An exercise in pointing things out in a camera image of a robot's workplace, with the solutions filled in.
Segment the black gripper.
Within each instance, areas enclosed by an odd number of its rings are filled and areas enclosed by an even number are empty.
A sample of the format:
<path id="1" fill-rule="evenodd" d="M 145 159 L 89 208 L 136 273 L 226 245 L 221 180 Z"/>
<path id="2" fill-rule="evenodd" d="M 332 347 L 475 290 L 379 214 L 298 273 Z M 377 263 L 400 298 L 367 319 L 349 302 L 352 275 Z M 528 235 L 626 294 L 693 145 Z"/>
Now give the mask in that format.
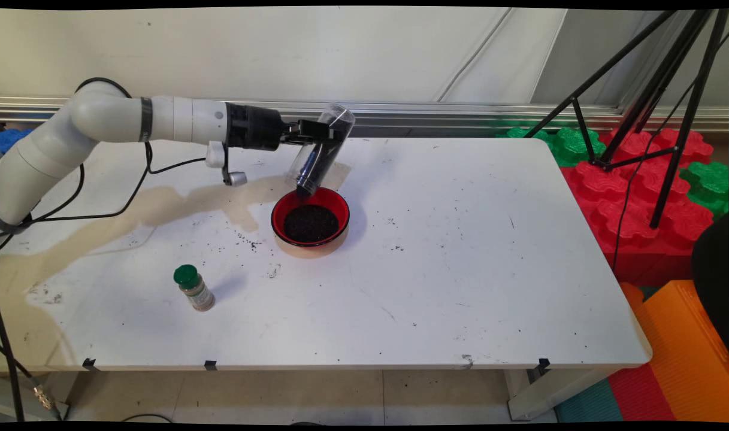
<path id="1" fill-rule="evenodd" d="M 228 148 L 276 151 L 282 137 L 291 129 L 277 110 L 251 105 L 226 103 L 227 128 L 225 145 Z M 288 134 L 289 145 L 314 145 L 323 142 L 319 136 L 342 136 L 342 130 L 328 123 L 301 119 L 294 124 L 294 133 Z"/>

